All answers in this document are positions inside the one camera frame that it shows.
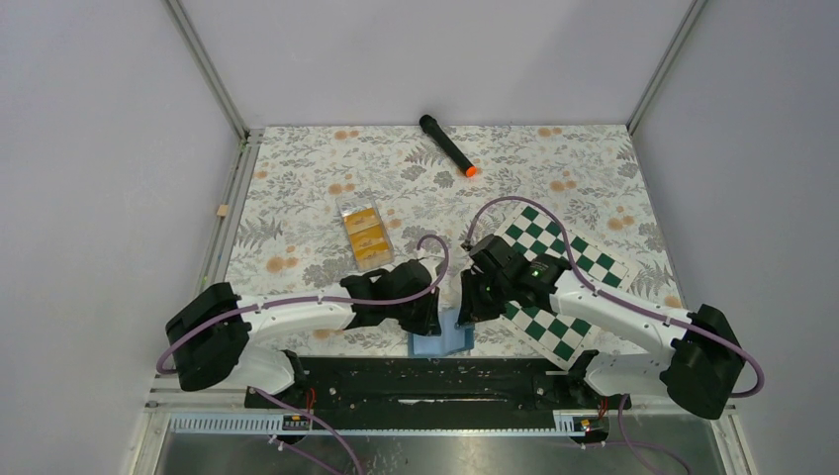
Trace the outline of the clear box with orange cards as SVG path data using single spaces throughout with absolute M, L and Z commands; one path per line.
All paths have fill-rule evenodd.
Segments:
M 336 204 L 358 269 L 366 272 L 391 264 L 394 250 L 372 195 L 350 194 Z

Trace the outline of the blue card holder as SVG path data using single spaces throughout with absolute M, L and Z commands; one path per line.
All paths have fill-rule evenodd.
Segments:
M 423 336 L 412 334 L 408 339 L 408 357 L 438 358 L 475 346 L 474 327 L 458 324 L 460 308 L 446 309 L 439 314 L 440 335 Z

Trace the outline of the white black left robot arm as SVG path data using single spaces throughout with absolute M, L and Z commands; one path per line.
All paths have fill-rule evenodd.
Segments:
M 374 328 L 387 320 L 409 333 L 437 333 L 437 287 L 447 267 L 447 259 L 415 258 L 323 289 L 274 297 L 242 296 L 229 282 L 212 284 L 166 323 L 169 345 L 156 370 L 176 375 L 186 392 L 231 383 L 296 406 L 308 384 L 296 355 L 269 350 L 263 341 L 287 333 Z

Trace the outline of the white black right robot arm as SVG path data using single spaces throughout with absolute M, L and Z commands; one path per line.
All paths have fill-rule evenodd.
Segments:
M 603 397 L 668 397 L 707 420 L 720 418 L 745 365 L 725 315 L 662 309 L 584 282 L 564 257 L 527 259 L 490 235 L 467 245 L 462 325 L 505 318 L 565 363 L 569 398 L 590 408 Z

